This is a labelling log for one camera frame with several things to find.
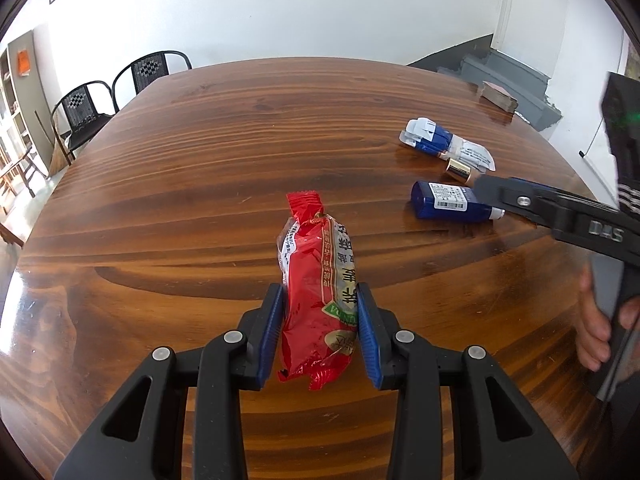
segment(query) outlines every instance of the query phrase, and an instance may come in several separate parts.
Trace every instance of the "blue bottle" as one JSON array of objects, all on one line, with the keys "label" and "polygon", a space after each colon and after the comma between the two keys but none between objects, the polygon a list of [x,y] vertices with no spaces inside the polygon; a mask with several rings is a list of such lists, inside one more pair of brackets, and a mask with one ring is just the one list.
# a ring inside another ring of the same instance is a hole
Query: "blue bottle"
[{"label": "blue bottle", "polygon": [[457,222],[497,220],[504,209],[478,202],[469,187],[449,186],[419,180],[411,190],[411,203],[418,218],[435,218]]},{"label": "blue bottle", "polygon": [[443,160],[453,158],[464,162],[481,173],[495,171],[494,158],[484,146],[452,134],[426,117],[411,119],[400,133],[400,140]]}]

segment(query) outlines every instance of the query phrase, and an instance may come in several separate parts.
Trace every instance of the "gold bottle cap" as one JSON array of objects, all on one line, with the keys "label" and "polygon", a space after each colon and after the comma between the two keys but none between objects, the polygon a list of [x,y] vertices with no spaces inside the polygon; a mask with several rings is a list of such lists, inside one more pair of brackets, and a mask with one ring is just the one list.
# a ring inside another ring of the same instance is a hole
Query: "gold bottle cap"
[{"label": "gold bottle cap", "polygon": [[455,178],[458,182],[466,184],[471,177],[471,166],[468,166],[459,160],[455,160],[454,158],[450,158],[445,173]]}]

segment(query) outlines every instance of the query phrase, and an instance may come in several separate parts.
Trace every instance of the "chair backrest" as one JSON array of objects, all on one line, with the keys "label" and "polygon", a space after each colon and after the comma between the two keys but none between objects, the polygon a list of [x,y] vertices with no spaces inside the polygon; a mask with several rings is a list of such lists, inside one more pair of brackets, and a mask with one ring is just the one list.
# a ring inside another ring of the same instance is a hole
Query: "chair backrest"
[{"label": "chair backrest", "polygon": [[134,61],[131,64],[131,71],[133,72],[133,86],[136,89],[136,95],[156,79],[169,75],[164,52],[149,54],[143,59]]},{"label": "chair backrest", "polygon": [[120,110],[116,102],[116,83],[118,82],[118,79],[120,79],[120,76],[122,76],[122,74],[127,70],[131,69],[133,86],[136,89],[136,95],[138,95],[156,79],[169,75],[169,67],[166,63],[166,54],[176,54],[181,56],[187,65],[187,70],[191,70],[191,61],[189,61],[189,58],[186,54],[178,52],[177,50],[161,50],[160,52],[147,54],[146,56],[133,61],[120,70],[116,79],[113,80],[113,85],[111,85],[113,107],[116,111]]},{"label": "chair backrest", "polygon": [[72,132],[79,130],[86,124],[97,119],[100,114],[95,108],[94,100],[91,98],[88,88],[89,85],[92,84],[101,84],[106,86],[109,91],[109,96],[113,100],[111,88],[107,83],[104,81],[89,81],[88,83],[81,84],[74,88],[71,92],[60,99],[60,101],[53,107],[51,119],[53,120],[56,110],[61,104]]}]

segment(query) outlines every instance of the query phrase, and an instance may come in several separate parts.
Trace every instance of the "wood grain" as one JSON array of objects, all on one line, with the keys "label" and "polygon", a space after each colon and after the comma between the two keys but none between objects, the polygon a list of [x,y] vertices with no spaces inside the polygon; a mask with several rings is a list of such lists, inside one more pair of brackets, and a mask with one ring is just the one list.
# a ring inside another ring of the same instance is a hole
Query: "wood grain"
[{"label": "wood grain", "polygon": [[[575,460],[593,412],[570,329],[585,254],[511,215],[415,219],[412,184],[445,168],[398,141],[419,116],[485,145],[500,176],[587,193],[476,86],[413,68],[252,60],[168,76],[133,99],[53,193],[4,306],[2,419],[37,469],[52,476],[150,350],[204,345],[260,303],[281,278],[285,193],[301,189],[347,226],[380,306],[438,346],[485,346]],[[251,478],[385,477],[396,396],[373,389],[359,352],[320,392],[272,377],[241,402]],[[190,411],[185,474],[192,422]]]}]

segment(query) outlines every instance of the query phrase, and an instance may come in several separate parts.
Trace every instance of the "finger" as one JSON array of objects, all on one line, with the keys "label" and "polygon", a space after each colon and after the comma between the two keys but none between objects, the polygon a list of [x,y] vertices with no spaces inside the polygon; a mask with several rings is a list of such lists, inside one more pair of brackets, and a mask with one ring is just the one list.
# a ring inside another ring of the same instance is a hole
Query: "finger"
[{"label": "finger", "polygon": [[589,263],[584,264],[582,268],[578,288],[581,292],[593,291],[593,275],[591,274],[591,265]]},{"label": "finger", "polygon": [[599,362],[603,363],[609,360],[609,357],[611,355],[609,345],[591,335],[584,328],[581,319],[578,320],[577,331],[577,344],[581,345],[582,348],[587,351],[593,359],[596,359]]},{"label": "finger", "polygon": [[633,325],[635,325],[636,320],[638,319],[639,312],[640,312],[640,297],[636,297],[627,301],[620,308],[620,316],[618,317],[618,319],[620,320],[620,325],[622,325],[622,328],[629,330]]},{"label": "finger", "polygon": [[611,323],[596,306],[592,289],[580,291],[578,318],[584,324],[587,332],[600,341],[608,341],[611,337]]},{"label": "finger", "polygon": [[576,353],[578,354],[578,361],[584,366],[588,368],[592,372],[597,372],[600,369],[600,361],[594,359],[589,353],[580,345],[576,345]]}]

